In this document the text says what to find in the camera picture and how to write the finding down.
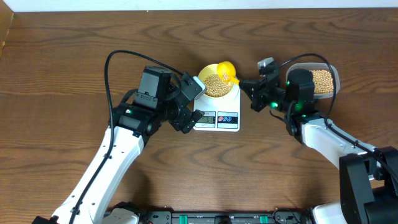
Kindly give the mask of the yellow measuring scoop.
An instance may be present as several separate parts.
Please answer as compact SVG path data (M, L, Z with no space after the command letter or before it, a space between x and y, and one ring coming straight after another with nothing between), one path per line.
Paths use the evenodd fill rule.
M217 74L222 81L222 75L227 73L230 76L230 81L234 85L239 84L239 80L236 78L236 69L234 65L229 61L220 62L216 67Z

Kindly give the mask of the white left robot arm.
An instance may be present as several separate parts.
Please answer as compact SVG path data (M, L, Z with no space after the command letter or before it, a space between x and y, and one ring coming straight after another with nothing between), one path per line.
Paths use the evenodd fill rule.
M188 133L203 117L188 104L206 92L198 77L182 77L155 66L147 66L139 88L129 90L111 109L109 126L98 152L79 183L50 218L35 217L38 223L132 223L140 214L120 207L107 212L108 205L126 171L141 154L149 138L162 123Z

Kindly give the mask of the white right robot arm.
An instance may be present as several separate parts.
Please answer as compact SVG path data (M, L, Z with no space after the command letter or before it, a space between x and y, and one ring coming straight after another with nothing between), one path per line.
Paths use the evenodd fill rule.
M283 112L288 133L327 158L339 170L340 200L313 207L303 223L397 223L397 149L365 144L314 108L310 71L290 71L285 89L279 71L259 80L241 80L251 108Z

